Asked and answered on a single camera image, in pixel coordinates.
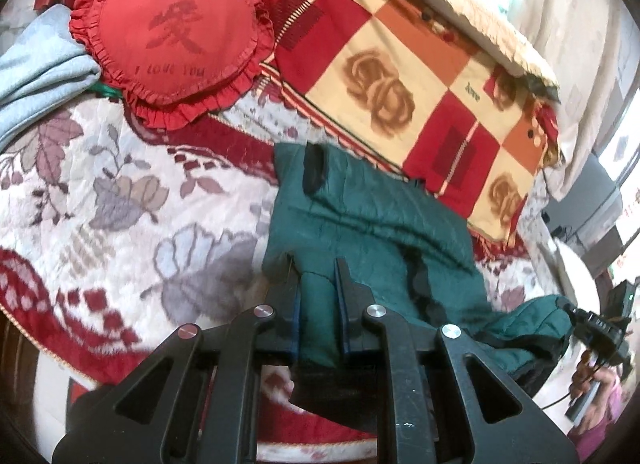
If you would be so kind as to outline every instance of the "checkered blanket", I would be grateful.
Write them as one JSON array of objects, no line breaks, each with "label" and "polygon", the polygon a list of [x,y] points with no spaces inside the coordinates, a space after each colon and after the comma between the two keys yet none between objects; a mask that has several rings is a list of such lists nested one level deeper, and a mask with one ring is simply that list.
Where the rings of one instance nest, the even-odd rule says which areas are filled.
[{"label": "checkered blanket", "polygon": [[471,231],[509,240],[557,134],[524,83],[419,0],[266,4],[276,48],[262,89],[380,168],[425,181]]}]

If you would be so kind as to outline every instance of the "person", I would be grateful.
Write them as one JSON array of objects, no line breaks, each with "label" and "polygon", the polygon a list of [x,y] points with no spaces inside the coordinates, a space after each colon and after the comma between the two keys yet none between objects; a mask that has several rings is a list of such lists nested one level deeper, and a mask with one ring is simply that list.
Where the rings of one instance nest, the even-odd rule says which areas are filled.
[{"label": "person", "polygon": [[592,381],[600,383],[582,421],[567,434],[575,444],[580,462],[587,460],[604,441],[607,431],[620,417],[623,406],[622,386],[617,372],[604,366],[593,372],[594,367],[590,362],[591,351],[586,350],[581,355],[569,387],[569,393],[572,399],[575,399],[589,391]]}]

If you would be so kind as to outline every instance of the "bed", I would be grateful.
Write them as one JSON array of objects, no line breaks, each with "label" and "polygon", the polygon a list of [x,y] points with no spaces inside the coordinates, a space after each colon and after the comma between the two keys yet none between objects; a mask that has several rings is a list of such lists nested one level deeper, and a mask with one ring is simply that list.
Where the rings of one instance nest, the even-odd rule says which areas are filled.
[{"label": "bed", "polygon": [[[32,7],[5,4],[0,53],[36,17]],[[339,144],[264,78],[230,109],[171,132],[90,94],[52,112],[0,154],[0,310],[40,351],[97,384],[121,380],[178,325],[206,329],[259,304],[277,141]],[[478,256],[498,310],[561,292],[543,256],[547,202],[540,172],[517,226],[524,247]],[[369,435],[289,404],[291,387],[288,369],[265,368],[259,460],[375,456]]]}]

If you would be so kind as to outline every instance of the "green jacket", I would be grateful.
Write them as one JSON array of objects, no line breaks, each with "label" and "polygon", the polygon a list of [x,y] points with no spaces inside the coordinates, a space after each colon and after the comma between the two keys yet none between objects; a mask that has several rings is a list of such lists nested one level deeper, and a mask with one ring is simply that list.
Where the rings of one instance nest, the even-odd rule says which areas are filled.
[{"label": "green jacket", "polygon": [[[329,145],[322,150],[324,180],[307,195],[305,147],[276,145],[280,190],[263,262],[267,277],[279,281],[289,269],[289,253],[301,274],[302,360],[330,367],[339,362],[336,257],[346,259],[353,280],[370,287],[377,303],[409,322],[429,320],[410,285],[412,261],[419,259],[428,269],[431,298],[448,323],[471,336],[484,333],[508,341],[537,334],[557,341],[558,352],[566,346],[572,326],[555,297],[531,300],[512,313],[492,310],[464,219],[414,183]],[[512,375],[535,360],[525,349],[484,347]]]}]

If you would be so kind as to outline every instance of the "chinese character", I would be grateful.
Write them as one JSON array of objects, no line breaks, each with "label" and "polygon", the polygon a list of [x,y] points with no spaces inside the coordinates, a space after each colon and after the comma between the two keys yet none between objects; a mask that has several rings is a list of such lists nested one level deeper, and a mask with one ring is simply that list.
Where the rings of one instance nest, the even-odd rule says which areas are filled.
[{"label": "chinese character", "polygon": [[202,16],[196,13],[196,3],[193,0],[179,0],[171,4],[164,13],[160,13],[149,22],[149,30],[162,26],[162,35],[152,38],[146,44],[148,50],[162,46],[167,40],[173,46],[180,42],[190,53],[203,54],[205,51],[196,44],[189,34],[192,22],[202,20]]}]

